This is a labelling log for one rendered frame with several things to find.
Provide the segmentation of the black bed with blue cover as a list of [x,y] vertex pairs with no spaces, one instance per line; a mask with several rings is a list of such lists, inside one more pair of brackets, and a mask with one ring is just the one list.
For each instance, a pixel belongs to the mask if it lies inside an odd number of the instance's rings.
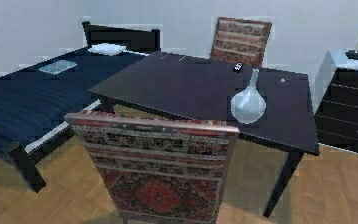
[[[88,90],[160,49],[161,31],[82,23],[87,45],[0,77],[0,159],[14,166],[28,187],[39,192],[46,182],[36,164],[73,136],[64,120],[70,112],[97,109],[100,100]],[[88,51],[109,43],[126,50],[107,56]],[[59,60],[76,67],[57,75],[40,68]]]

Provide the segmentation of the black table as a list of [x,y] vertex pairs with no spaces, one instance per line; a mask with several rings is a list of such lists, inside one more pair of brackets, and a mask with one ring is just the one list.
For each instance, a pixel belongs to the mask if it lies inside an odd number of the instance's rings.
[[[308,76],[261,68],[257,88],[265,99],[264,115],[251,125],[233,118],[230,100],[249,85],[250,66],[237,73],[234,64],[155,52],[130,65],[89,91],[104,111],[124,105],[170,119],[225,120],[239,129],[239,138],[288,154],[263,212],[275,208],[304,154],[317,156]],[[279,78],[287,78],[280,83]]]

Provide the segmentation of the red patterned chair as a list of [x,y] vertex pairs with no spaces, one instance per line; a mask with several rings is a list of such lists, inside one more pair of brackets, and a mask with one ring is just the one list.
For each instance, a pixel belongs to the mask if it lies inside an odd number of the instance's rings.
[[210,58],[261,66],[271,28],[271,22],[218,17]]
[[216,224],[239,135],[215,120],[68,113],[123,224]]

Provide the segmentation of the pale glass vase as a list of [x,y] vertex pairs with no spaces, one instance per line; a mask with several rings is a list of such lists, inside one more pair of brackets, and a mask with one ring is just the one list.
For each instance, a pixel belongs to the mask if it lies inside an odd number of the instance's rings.
[[258,76],[259,70],[254,69],[249,85],[231,99],[232,115],[240,123],[252,124],[258,121],[266,110],[266,102],[256,87]]

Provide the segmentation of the white pillow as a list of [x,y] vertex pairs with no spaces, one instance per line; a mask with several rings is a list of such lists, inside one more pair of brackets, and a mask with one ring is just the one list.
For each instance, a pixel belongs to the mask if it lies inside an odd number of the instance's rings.
[[125,46],[116,45],[116,44],[109,44],[109,43],[101,43],[93,45],[91,48],[88,49],[91,53],[97,53],[107,56],[114,56],[126,50]]

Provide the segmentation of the pale blue flat book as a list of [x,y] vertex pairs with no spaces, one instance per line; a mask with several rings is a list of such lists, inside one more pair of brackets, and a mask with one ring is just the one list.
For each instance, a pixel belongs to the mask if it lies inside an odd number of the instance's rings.
[[40,71],[51,75],[57,75],[76,66],[77,64],[75,62],[67,61],[67,60],[59,60],[41,67]]

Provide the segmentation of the white black chest of drawers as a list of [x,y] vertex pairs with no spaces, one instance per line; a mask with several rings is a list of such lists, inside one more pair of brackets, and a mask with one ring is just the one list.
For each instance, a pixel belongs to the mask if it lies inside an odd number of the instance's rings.
[[358,153],[358,60],[328,50],[312,89],[318,142]]

